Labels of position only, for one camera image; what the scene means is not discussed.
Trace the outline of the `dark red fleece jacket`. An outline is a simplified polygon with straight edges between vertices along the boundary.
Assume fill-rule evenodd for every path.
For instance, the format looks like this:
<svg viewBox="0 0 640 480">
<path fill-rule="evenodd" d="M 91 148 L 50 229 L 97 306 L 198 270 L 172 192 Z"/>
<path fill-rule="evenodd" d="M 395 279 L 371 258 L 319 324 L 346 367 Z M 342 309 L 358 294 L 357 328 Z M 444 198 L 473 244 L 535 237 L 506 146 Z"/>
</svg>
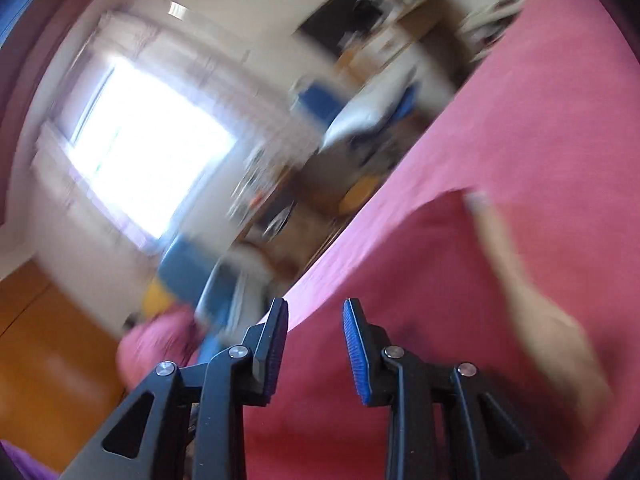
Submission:
<svg viewBox="0 0 640 480">
<path fill-rule="evenodd" d="M 388 479 L 390 409 L 358 396 L 343 306 L 360 301 L 369 323 L 424 362 L 471 362 L 508 400 L 564 469 L 563 479 L 603 478 L 611 457 L 584 457 L 585 427 L 515 335 L 501 284 L 484 255 L 463 193 L 439 195 L 409 214 L 351 269 L 320 262 L 288 293 L 276 395 L 244 413 L 253 479 Z"/>
</svg>

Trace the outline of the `cream folded blanket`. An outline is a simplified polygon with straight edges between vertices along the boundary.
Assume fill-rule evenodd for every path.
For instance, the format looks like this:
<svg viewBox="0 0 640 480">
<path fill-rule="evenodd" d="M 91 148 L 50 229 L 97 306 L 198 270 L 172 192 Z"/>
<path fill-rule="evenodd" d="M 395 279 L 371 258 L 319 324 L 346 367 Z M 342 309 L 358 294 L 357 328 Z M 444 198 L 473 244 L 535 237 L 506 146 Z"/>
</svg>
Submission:
<svg viewBox="0 0 640 480">
<path fill-rule="evenodd" d="M 480 246 L 498 278 L 523 350 L 584 427 L 592 426 L 612 391 L 587 333 L 543 294 L 527 273 L 506 226 L 488 197 L 465 191 Z"/>
</svg>

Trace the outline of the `blue chair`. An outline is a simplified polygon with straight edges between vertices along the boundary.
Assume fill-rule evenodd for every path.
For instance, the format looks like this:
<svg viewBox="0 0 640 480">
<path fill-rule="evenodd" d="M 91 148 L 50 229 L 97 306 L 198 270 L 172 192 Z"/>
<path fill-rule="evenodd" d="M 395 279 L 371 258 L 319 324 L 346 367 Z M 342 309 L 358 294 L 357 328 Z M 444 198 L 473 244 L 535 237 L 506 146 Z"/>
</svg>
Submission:
<svg viewBox="0 0 640 480">
<path fill-rule="evenodd" d="M 310 117 L 322 128 L 329 128 L 344 110 L 347 100 L 326 80 L 300 77 L 290 89 L 291 108 Z"/>
</svg>

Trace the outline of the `pink bed blanket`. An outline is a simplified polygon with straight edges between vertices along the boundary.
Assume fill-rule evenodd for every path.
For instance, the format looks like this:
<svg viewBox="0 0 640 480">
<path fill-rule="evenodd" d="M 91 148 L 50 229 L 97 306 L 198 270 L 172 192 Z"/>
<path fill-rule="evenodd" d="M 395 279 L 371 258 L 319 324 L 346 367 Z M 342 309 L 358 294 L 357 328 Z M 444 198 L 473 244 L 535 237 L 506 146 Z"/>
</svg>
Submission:
<svg viewBox="0 0 640 480">
<path fill-rule="evenodd" d="M 639 64 L 599 0 L 526 0 L 299 281 L 320 262 L 353 268 L 414 210 L 452 191 L 488 197 L 534 285 L 587 333 L 612 396 L 585 427 L 578 465 L 605 454 L 609 474 L 639 428 Z"/>
</svg>

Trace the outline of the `wooden desk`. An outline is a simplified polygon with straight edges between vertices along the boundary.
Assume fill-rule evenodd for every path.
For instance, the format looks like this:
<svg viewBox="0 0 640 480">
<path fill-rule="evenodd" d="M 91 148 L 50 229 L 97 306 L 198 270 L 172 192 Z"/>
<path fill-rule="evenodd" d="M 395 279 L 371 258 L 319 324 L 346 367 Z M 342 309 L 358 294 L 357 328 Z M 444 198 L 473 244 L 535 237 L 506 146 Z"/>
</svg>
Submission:
<svg viewBox="0 0 640 480">
<path fill-rule="evenodd" d="M 444 0 L 419 0 L 405 6 L 369 36 L 346 47 L 334 64 L 334 72 L 362 86 L 443 23 L 446 18 L 443 5 Z"/>
</svg>

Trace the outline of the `black monitor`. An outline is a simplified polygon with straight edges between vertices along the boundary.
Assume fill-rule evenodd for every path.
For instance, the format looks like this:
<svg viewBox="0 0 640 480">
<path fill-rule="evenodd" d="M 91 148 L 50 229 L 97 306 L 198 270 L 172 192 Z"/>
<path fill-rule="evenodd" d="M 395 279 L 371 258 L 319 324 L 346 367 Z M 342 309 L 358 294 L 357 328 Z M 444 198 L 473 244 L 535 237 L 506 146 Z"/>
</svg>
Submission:
<svg viewBox="0 0 640 480">
<path fill-rule="evenodd" d="M 337 60 L 343 53 L 345 36 L 356 32 L 367 35 L 382 15 L 375 0 L 326 0 L 296 32 Z"/>
</svg>

